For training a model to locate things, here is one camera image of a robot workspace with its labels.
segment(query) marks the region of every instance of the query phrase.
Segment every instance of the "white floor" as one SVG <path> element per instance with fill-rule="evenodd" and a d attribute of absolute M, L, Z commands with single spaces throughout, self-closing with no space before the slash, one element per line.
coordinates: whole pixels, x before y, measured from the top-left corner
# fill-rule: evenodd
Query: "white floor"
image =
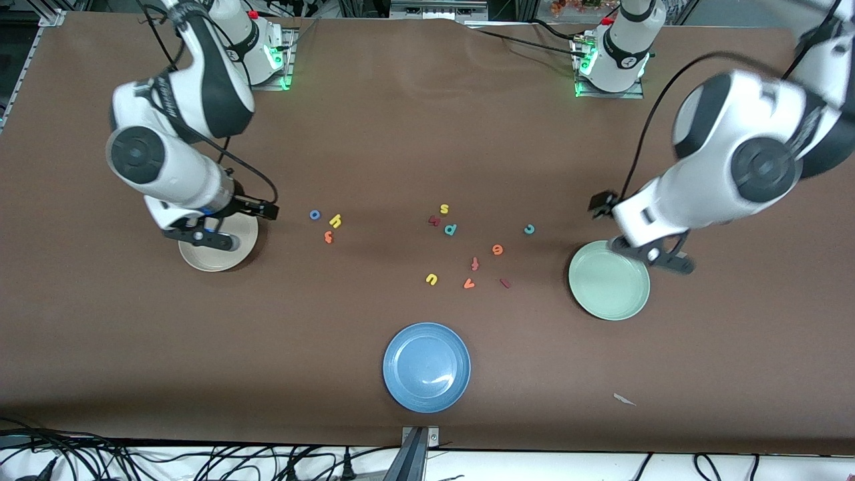
<path fill-rule="evenodd" d="M 255 453 L 260 448 L 247 448 L 240 454 Z M 356 454 L 365 448 L 354 448 Z M 134 449 L 150 457 L 166 459 L 181 453 L 209 453 L 210 448 L 146 448 Z M 277 448 L 277 454 L 287 454 L 289 448 Z M 392 463 L 396 449 L 369 454 L 353 461 L 357 474 L 383 472 Z M 0 451 L 0 460 L 11 454 L 11 450 Z M 325 448 L 315 453 L 335 454 L 341 460 L 342 448 Z M 630 481 L 634 479 L 645 454 L 583 454 L 583 453 L 519 453 L 519 452 L 472 452 L 472 451 L 432 451 L 428 455 L 426 481 L 448 481 L 460 477 L 462 481 Z M 55 457 L 52 453 L 30 454 L 24 452 L 0 466 L 0 481 L 14 481 L 26 475 L 37 475 L 44 466 Z M 723 481 L 747 481 L 753 458 L 750 455 L 712 455 L 716 468 Z M 157 479 L 163 481 L 193 480 L 204 463 L 207 455 L 185 458 L 166 464 L 153 464 L 139 460 L 140 466 Z M 207 477 L 220 479 L 240 459 L 224 460 Z M 255 469 L 243 469 L 228 479 L 238 481 L 257 481 L 272 479 L 277 465 L 270 460 L 258 460 L 249 464 Z M 302 481 L 311 481 L 332 464 L 332 457 L 307 458 L 299 461 L 297 475 Z M 701 461 L 706 476 L 715 480 L 712 470 Z M 278 469 L 285 463 L 279 461 Z M 77 466 L 79 480 L 91 481 L 92 475 L 81 466 Z M 855 459 L 827 458 L 807 456 L 763 456 L 755 479 L 757 481 L 846 481 L 855 473 Z M 114 464 L 110 466 L 114 479 L 126 479 Z M 341 474 L 337 469 L 333 479 Z M 54 481 L 72 481 L 72 475 L 66 461 L 60 457 L 52 478 Z M 641 478 L 644 481 L 656 480 L 702 480 L 695 472 L 690 454 L 655 454 Z"/>

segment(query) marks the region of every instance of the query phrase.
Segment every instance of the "brown tabletop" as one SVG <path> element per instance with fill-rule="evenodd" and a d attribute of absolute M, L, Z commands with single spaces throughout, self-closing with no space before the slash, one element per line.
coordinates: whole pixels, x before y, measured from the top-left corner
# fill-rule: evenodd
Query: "brown tabletop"
<path fill-rule="evenodd" d="M 652 271 L 628 321 L 569 293 L 575 249 L 617 233 L 588 199 L 621 186 L 668 78 L 711 50 L 783 68 L 793 41 L 665 28 L 655 46 L 646 99 L 615 101 L 575 98 L 562 54 L 450 21 L 319 21 L 293 89 L 257 93 L 231 144 L 279 186 L 280 219 L 253 262 L 206 274 L 104 160 L 110 93 L 158 72 L 162 53 L 136 15 L 69 14 L 0 136 L 0 410 L 105 436 L 382 445 L 439 425 L 467 448 L 851 454 L 855 163 L 694 233 L 696 272 Z M 633 188 L 673 163 L 680 101 L 732 66 L 678 82 Z M 427 223 L 440 204 L 453 237 Z M 454 329 L 473 363 L 463 398 L 434 415 L 399 406 L 380 370 L 422 321 Z"/>

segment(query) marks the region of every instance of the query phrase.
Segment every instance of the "white paper scrap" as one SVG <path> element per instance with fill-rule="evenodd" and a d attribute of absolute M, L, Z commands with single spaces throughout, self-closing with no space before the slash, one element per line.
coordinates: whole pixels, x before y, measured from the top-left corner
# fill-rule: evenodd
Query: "white paper scrap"
<path fill-rule="evenodd" d="M 631 405 L 636 406 L 636 407 L 638 406 L 638 405 L 637 405 L 637 404 L 635 404 L 634 402 L 632 402 L 632 401 L 630 401 L 629 399 L 627 399 L 627 398 L 625 398 L 625 397 L 623 397 L 623 396 L 619 395 L 618 393 L 615 393 L 615 399 L 617 399 L 618 401 L 622 402 L 623 404 L 631 404 Z"/>

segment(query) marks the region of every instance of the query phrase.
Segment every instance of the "green plate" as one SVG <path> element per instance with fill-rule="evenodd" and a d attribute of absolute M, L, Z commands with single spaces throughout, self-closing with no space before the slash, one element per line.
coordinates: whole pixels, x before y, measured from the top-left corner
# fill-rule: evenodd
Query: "green plate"
<path fill-rule="evenodd" d="M 598 318 L 629 319 L 647 303 L 650 275 L 640 261 L 615 254 L 597 240 L 579 249 L 570 261 L 568 280 L 576 300 Z"/>

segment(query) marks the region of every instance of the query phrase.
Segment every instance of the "blue plate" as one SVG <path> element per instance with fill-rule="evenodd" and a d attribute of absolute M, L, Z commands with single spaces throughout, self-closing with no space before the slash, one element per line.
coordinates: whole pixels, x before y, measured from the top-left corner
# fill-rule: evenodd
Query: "blue plate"
<path fill-rule="evenodd" d="M 469 384 L 469 351 L 442 324 L 407 326 L 392 339 L 383 358 L 383 379 L 401 406 L 438 413 L 460 399 Z"/>

